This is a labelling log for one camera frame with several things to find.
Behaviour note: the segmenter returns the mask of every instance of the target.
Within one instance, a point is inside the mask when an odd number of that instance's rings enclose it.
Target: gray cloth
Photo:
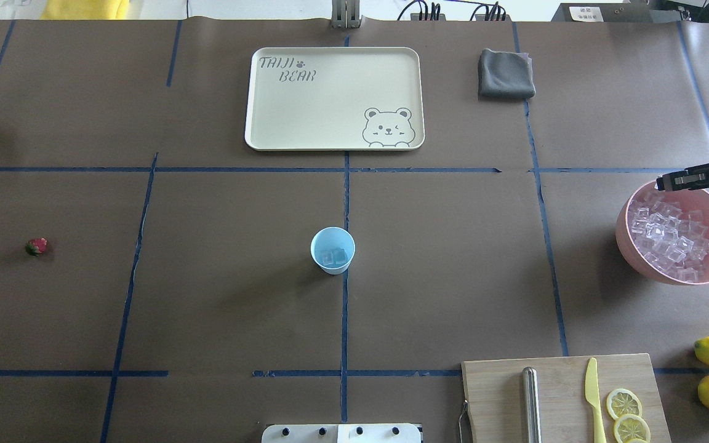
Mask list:
[[[530,98],[532,59],[528,54],[484,49],[478,63],[478,95],[490,98]]]

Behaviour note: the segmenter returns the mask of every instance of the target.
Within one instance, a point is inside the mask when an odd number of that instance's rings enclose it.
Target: yellow knife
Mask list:
[[[603,432],[603,416],[600,410],[600,393],[598,392],[598,360],[590,359],[585,375],[585,399],[593,407],[593,429],[595,443],[606,443]]]

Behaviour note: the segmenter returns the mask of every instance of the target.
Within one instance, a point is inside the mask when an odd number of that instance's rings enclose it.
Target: brown table surface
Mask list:
[[[251,54],[347,44],[419,53],[423,146],[248,148]],[[529,113],[478,99],[485,47],[530,54]],[[709,162],[707,106],[696,23],[0,22],[0,441],[454,441],[464,360],[649,353],[672,441],[709,442],[709,285],[614,241],[639,185]],[[342,276],[309,258],[329,225]]]

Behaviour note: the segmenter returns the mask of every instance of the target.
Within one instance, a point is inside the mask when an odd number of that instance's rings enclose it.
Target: lemon slice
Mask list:
[[[614,422],[614,438],[618,443],[628,443],[634,438],[650,443],[650,428],[639,415],[625,414]]]
[[[622,415],[642,416],[642,403],[635,393],[627,389],[615,389],[606,397],[606,409],[611,418],[618,420]]]

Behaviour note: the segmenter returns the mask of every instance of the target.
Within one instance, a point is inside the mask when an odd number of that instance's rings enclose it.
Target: blue cup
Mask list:
[[[345,229],[324,228],[310,241],[310,256],[327,274],[338,275],[349,269],[355,257],[355,240]]]

